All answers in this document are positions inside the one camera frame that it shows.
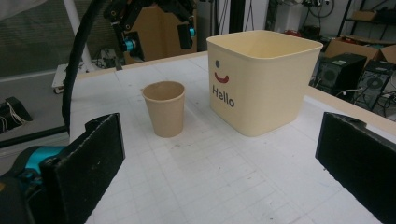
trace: cardboard box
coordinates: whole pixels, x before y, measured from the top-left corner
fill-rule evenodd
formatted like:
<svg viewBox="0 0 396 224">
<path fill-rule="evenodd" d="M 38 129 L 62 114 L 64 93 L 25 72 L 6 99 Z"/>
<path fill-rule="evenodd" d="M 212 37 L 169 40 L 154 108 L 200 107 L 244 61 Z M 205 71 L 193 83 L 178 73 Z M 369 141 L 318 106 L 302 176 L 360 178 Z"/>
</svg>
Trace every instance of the cardboard box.
<svg viewBox="0 0 396 224">
<path fill-rule="evenodd" d="M 366 45 L 383 45 L 385 47 L 377 49 Z M 332 58 L 342 53 L 354 53 L 367 57 L 369 60 L 387 61 L 396 63 L 396 45 L 392 42 L 365 39 L 358 36 L 344 36 L 332 40 L 326 48 L 324 57 Z"/>
<path fill-rule="evenodd" d="M 179 24 L 181 24 L 180 20 L 173 13 L 165 13 L 155 5 L 142 8 L 134 23 L 132 31 L 138 32 L 145 61 L 189 54 L 197 51 L 197 37 L 193 38 L 191 49 L 180 48 L 177 32 L 177 26 Z M 127 52 L 124 53 L 124 58 L 126 64 L 141 62 L 130 57 Z"/>
<path fill-rule="evenodd" d="M 355 11 L 351 19 L 355 21 L 373 21 L 375 16 L 376 12 L 374 11 Z"/>
</svg>

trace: table surface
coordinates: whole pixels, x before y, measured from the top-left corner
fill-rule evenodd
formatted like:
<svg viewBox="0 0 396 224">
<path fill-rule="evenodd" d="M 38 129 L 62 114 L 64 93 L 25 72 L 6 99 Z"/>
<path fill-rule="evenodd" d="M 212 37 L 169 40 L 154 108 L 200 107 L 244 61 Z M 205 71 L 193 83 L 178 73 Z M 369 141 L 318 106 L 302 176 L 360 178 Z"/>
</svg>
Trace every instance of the table surface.
<svg viewBox="0 0 396 224">
<path fill-rule="evenodd" d="M 184 129 L 173 138 L 154 134 L 141 95 L 162 80 L 186 87 Z M 315 159 L 325 111 L 396 142 L 394 122 L 312 88 L 295 121 L 245 137 L 209 107 L 205 52 L 80 76 L 71 141 L 117 112 L 126 154 L 87 223 L 378 223 Z"/>
</svg>

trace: red smile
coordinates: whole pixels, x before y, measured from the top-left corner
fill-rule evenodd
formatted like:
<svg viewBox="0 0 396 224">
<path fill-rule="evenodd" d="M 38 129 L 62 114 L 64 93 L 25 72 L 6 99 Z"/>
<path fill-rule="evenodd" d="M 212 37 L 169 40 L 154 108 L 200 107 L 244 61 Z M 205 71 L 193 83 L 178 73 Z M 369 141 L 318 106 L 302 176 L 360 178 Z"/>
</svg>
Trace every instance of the red smile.
<svg viewBox="0 0 396 224">
<path fill-rule="evenodd" d="M 219 83 L 227 83 L 230 79 L 228 76 L 219 77 L 218 74 L 215 72 L 215 78 L 218 80 Z"/>
</svg>

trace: container rim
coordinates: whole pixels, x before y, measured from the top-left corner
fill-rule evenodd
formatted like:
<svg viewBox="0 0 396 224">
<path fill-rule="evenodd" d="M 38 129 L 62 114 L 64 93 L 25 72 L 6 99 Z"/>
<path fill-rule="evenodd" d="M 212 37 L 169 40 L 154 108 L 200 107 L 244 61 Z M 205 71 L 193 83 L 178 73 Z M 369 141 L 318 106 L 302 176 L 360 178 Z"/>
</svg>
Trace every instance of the container rim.
<svg viewBox="0 0 396 224">
<path fill-rule="evenodd" d="M 265 30 L 246 31 L 246 32 L 242 32 L 242 33 L 253 33 L 253 32 L 256 32 L 256 33 L 271 33 L 271 34 L 276 34 L 276 35 L 285 35 L 285 34 L 273 32 L 273 31 L 265 31 Z M 241 35 L 242 33 L 232 33 L 232 34 L 227 34 L 227 35 Z M 301 38 L 301 37 L 291 36 L 291 35 L 286 35 L 286 36 L 289 36 L 289 37 L 291 37 L 291 38 Z M 314 48 L 311 48 L 311 49 L 306 49 L 306 50 L 302 50 L 302 51 L 298 51 L 298 52 L 294 52 L 294 53 L 290 53 L 290 54 L 285 54 L 285 55 L 281 55 L 281 56 L 267 57 L 267 58 L 259 58 L 259 57 L 248 56 L 248 55 L 246 55 L 246 54 L 244 54 L 244 53 L 240 53 L 240 52 L 235 51 L 235 50 L 232 50 L 232 49 L 226 49 L 226 48 L 222 47 L 222 46 L 219 45 L 219 44 L 213 43 L 213 42 L 211 41 L 211 39 L 216 39 L 216 38 L 219 38 L 219 35 L 208 37 L 208 38 L 206 39 L 206 42 L 207 42 L 208 46 L 209 46 L 209 45 L 213 45 L 213 46 L 216 46 L 216 47 L 220 47 L 222 50 L 225 50 L 225 51 L 230 52 L 230 53 L 232 53 L 232 54 L 235 54 L 235 55 L 237 55 L 237 56 L 243 56 L 244 59 L 254 60 L 254 61 L 257 61 L 257 60 L 262 61 L 262 60 L 284 59 L 285 57 L 292 57 L 292 56 L 295 56 L 295 55 L 297 55 L 297 54 L 304 54 L 304 53 L 307 53 L 307 52 L 310 52 L 310 51 L 316 51 L 316 50 L 318 50 L 318 49 L 322 49 L 322 48 L 323 48 L 323 44 L 320 43 L 320 42 L 318 42 L 318 41 L 314 41 L 314 40 L 310 40 L 310 39 L 303 39 L 303 38 L 302 38 L 302 40 L 303 40 L 304 42 L 315 43 L 315 44 L 317 44 L 317 46 L 314 47 Z"/>
</svg>

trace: beige plastic container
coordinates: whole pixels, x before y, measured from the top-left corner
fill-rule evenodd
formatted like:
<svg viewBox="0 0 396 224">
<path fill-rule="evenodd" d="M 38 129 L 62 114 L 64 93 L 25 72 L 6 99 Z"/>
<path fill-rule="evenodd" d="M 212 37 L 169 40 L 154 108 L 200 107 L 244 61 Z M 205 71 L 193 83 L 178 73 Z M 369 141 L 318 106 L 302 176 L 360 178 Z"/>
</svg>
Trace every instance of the beige plastic container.
<svg viewBox="0 0 396 224">
<path fill-rule="evenodd" d="M 322 47 L 263 30 L 209 37 L 210 106 L 245 136 L 295 120 Z"/>
<path fill-rule="evenodd" d="M 181 133 L 184 119 L 184 86 L 162 81 L 143 89 L 149 117 L 155 134 L 169 138 Z"/>
</svg>

